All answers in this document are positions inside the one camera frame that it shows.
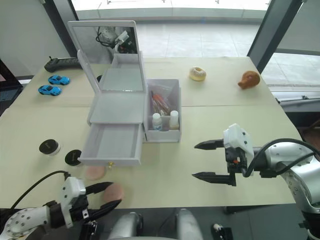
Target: beige tabletop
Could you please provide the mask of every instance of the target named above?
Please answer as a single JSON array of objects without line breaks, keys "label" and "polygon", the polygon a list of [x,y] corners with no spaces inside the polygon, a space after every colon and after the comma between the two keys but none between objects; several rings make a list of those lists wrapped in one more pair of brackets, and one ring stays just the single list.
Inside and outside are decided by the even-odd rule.
[{"label": "beige tabletop", "polygon": [[[0,208],[10,207],[34,182],[44,175],[67,170],[85,179],[85,166],[65,163],[65,155],[82,149],[89,133],[86,118],[89,107],[10,107],[0,118]],[[182,108],[183,132],[179,143],[144,143],[141,165],[114,167],[98,181],[120,183],[125,198],[119,208],[240,206],[293,203],[293,197],[281,177],[243,178],[237,175],[237,187],[210,184],[192,177],[192,173],[213,171],[226,174],[224,150],[199,150],[201,141],[220,139],[223,130],[238,123],[250,133],[253,145],[261,146],[275,138],[300,136],[277,104],[200,106]],[[55,139],[61,150],[55,156],[43,155],[39,145]],[[59,200],[63,176],[45,180],[28,194],[18,208],[38,207]],[[102,195],[89,197],[89,206],[103,204]]]},{"label": "beige tabletop", "polygon": [[[196,82],[189,78],[189,70],[195,66],[206,71],[205,81]],[[98,76],[108,67],[93,65],[93,71]],[[246,90],[237,85],[245,71],[257,72],[249,57],[145,58],[144,68],[149,79],[179,79],[183,107],[277,104],[263,80],[258,86]],[[69,77],[70,84],[61,86],[62,94],[57,97],[40,95],[37,89],[49,84],[48,77],[53,74]],[[12,106],[90,107],[93,96],[94,92],[81,69],[50,73],[42,68]]]}]

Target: mirror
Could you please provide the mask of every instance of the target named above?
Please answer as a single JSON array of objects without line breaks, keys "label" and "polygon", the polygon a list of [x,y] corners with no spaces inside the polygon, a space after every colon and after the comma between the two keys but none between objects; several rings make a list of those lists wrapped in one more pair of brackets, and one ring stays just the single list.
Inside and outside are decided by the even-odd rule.
[{"label": "mirror", "polygon": [[75,21],[69,25],[102,91],[144,91],[133,21]]}]

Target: small bottle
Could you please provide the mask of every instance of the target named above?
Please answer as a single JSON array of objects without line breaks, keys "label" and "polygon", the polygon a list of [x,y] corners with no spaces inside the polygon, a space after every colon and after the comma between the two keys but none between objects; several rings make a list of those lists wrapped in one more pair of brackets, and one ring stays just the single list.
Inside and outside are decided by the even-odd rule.
[{"label": "small bottle", "polygon": [[175,110],[170,112],[170,120],[169,120],[169,127],[171,130],[178,130],[179,125],[179,113]]},{"label": "small bottle", "polygon": [[159,113],[154,113],[152,115],[152,127],[154,130],[162,130],[162,119]]}]

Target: pink sponge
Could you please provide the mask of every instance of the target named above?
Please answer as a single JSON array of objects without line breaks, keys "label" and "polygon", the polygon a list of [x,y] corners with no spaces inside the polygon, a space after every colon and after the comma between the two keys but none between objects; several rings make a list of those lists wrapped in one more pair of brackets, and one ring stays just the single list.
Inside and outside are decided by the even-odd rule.
[{"label": "pink sponge", "polygon": [[104,190],[103,200],[109,203],[115,200],[122,200],[124,196],[125,192],[122,186],[119,183],[112,183]]},{"label": "pink sponge", "polygon": [[98,180],[106,174],[104,166],[88,166],[85,171],[85,178],[91,181]]}]

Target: laptop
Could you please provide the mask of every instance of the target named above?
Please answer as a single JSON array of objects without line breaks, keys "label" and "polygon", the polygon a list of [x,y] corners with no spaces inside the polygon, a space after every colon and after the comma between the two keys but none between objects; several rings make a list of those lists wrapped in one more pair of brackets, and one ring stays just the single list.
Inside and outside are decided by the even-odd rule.
[{"label": "laptop", "polygon": [[22,90],[23,86],[0,60],[0,116],[10,107]]}]

